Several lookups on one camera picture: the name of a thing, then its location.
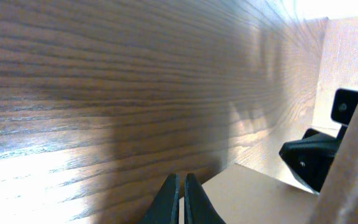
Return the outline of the cardboard box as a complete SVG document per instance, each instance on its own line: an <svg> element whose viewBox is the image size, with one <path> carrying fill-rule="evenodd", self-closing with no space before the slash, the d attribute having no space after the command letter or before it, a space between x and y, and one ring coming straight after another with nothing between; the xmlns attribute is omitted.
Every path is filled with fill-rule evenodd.
<svg viewBox="0 0 358 224"><path fill-rule="evenodd" d="M240 165L189 175L184 223L358 223L358 17L328 22L313 127L280 157L298 189Z"/></svg>

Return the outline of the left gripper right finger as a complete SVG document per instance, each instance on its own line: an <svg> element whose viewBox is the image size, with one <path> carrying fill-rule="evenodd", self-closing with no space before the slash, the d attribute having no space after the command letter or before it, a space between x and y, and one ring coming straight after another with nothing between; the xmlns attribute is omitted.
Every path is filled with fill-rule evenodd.
<svg viewBox="0 0 358 224"><path fill-rule="evenodd" d="M194 173L185 179L185 224L226 224L214 209Z"/></svg>

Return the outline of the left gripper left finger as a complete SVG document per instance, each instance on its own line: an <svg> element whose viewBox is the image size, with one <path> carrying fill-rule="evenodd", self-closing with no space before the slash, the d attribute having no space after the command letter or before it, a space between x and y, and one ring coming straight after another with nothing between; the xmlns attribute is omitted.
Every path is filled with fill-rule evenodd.
<svg viewBox="0 0 358 224"><path fill-rule="evenodd" d="M138 224L178 224L179 191L178 174L169 174Z"/></svg>

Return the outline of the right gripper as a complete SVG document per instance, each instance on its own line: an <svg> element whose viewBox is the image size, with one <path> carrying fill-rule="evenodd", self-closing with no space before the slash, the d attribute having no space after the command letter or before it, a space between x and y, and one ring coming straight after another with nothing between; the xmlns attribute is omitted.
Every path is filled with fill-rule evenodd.
<svg viewBox="0 0 358 224"><path fill-rule="evenodd" d="M357 104L358 91L336 90L331 119L341 124L337 136L309 128L300 140L284 143L278 153L294 178L314 193L323 187Z"/></svg>

